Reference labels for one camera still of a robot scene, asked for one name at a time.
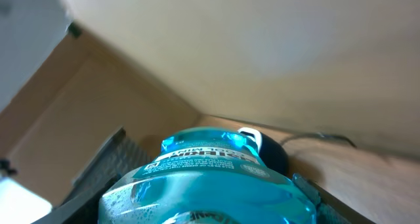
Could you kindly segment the blue mouthwash bottle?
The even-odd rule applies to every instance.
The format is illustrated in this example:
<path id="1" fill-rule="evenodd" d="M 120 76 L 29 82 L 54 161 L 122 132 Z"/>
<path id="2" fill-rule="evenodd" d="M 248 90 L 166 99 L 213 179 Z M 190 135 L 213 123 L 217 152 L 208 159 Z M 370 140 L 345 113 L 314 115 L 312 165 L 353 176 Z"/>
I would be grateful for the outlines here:
<path id="1" fill-rule="evenodd" d="M 100 223 L 315 223 L 316 208 L 262 159 L 256 129 L 196 127 L 164 139 L 149 164 L 98 204 Z"/>

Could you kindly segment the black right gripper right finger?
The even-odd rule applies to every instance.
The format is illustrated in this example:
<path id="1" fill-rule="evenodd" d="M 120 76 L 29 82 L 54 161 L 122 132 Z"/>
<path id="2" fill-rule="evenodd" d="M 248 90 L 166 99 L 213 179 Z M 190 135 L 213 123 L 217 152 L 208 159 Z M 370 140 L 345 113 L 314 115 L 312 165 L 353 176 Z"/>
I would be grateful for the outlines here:
<path id="1" fill-rule="evenodd" d="M 315 205 L 316 222 L 320 224 L 374 224 L 373 221 L 347 206 L 315 182 L 294 173 L 292 182 Z"/>

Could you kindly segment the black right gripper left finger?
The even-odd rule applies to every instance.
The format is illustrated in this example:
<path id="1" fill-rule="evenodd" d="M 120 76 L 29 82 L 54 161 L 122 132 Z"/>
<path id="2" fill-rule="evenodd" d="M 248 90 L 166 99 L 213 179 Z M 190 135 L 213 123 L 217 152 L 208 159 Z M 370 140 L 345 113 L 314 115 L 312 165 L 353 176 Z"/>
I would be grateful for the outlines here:
<path id="1" fill-rule="evenodd" d="M 121 176 L 112 176 L 78 194 L 33 224 L 97 224 L 99 200 Z"/>

